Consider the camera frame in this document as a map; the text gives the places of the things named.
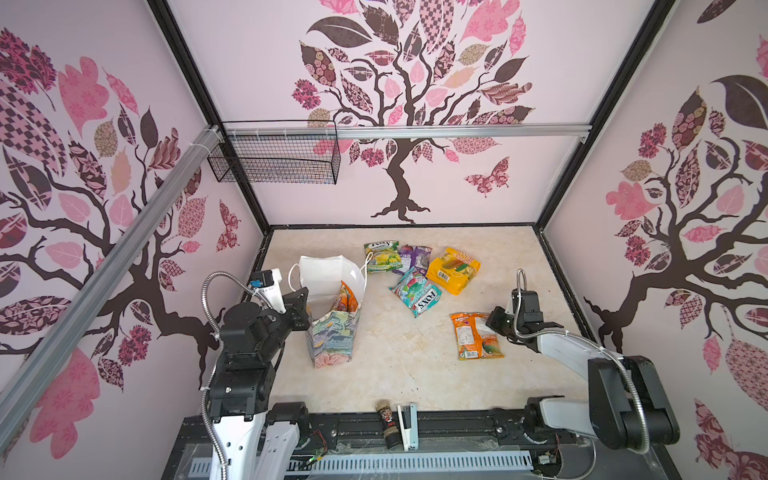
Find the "floral paper bag white inside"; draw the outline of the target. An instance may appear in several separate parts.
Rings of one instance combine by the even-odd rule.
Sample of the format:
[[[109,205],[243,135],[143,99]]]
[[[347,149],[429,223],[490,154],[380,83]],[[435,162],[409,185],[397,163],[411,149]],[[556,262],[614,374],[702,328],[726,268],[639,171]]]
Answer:
[[[299,286],[309,290],[310,327],[306,338],[313,367],[321,369],[350,362],[368,283],[366,265],[359,266],[342,255],[302,256],[289,275],[297,276]],[[354,313],[331,310],[341,282],[357,297],[359,309]]]

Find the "small orange snack packet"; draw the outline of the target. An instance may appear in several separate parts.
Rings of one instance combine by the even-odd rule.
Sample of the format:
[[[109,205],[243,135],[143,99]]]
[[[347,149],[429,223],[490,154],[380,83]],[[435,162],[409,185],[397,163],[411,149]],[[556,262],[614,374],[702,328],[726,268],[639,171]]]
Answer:
[[[462,312],[450,316],[460,361],[501,359],[497,334],[486,325],[488,313]]]

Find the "yellow snack pack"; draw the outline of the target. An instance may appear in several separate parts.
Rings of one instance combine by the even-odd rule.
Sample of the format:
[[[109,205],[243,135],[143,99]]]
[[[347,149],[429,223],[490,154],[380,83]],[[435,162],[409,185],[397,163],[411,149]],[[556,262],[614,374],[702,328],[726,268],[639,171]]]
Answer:
[[[463,251],[447,247],[431,261],[426,277],[448,293],[458,296],[475,278],[482,264]]]

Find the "teal Fox's candy bag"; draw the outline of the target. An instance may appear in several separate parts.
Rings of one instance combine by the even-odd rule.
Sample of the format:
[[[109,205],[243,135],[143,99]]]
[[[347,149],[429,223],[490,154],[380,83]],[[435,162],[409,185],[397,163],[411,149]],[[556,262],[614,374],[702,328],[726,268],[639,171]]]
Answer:
[[[418,267],[407,270],[390,291],[403,302],[414,317],[419,317],[433,308],[442,296],[438,286]]]

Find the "Fox's fruits oval candy bag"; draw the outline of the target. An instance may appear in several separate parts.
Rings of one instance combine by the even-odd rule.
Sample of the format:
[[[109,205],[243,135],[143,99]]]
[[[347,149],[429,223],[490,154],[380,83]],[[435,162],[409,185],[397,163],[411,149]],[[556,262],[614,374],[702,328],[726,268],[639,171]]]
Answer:
[[[332,311],[340,311],[340,312],[348,312],[349,311],[349,302],[350,302],[350,293],[348,286],[345,282],[341,282],[341,287],[339,290],[339,294],[337,295],[331,310]]]

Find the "orange corn chips bag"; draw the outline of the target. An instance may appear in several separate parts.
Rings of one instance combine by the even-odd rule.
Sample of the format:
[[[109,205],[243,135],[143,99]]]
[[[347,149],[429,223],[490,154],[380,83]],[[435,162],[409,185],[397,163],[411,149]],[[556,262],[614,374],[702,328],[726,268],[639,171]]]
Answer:
[[[359,302],[354,291],[345,283],[342,283],[342,290],[347,295],[346,311],[354,313],[359,309]]]

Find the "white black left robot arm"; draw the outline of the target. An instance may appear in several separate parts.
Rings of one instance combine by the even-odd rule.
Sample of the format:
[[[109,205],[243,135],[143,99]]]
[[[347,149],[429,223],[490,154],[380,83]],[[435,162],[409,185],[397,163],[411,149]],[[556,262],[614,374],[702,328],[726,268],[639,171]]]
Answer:
[[[294,331],[310,326],[308,290],[283,296],[285,311],[254,302],[232,307],[224,317],[224,350],[202,402],[212,444],[212,479],[282,479],[295,449],[310,435],[303,402],[271,404],[275,355]]]

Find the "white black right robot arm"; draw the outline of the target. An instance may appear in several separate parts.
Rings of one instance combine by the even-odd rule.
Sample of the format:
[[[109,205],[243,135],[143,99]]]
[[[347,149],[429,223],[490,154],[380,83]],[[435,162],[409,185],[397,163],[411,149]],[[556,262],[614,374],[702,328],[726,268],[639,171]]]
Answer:
[[[486,326],[513,344],[559,362],[587,383],[585,400],[529,398],[523,428],[530,438],[563,430],[637,454],[679,441],[679,423],[650,359],[624,356],[546,322],[538,294],[531,290],[513,290],[508,305],[495,307]]]

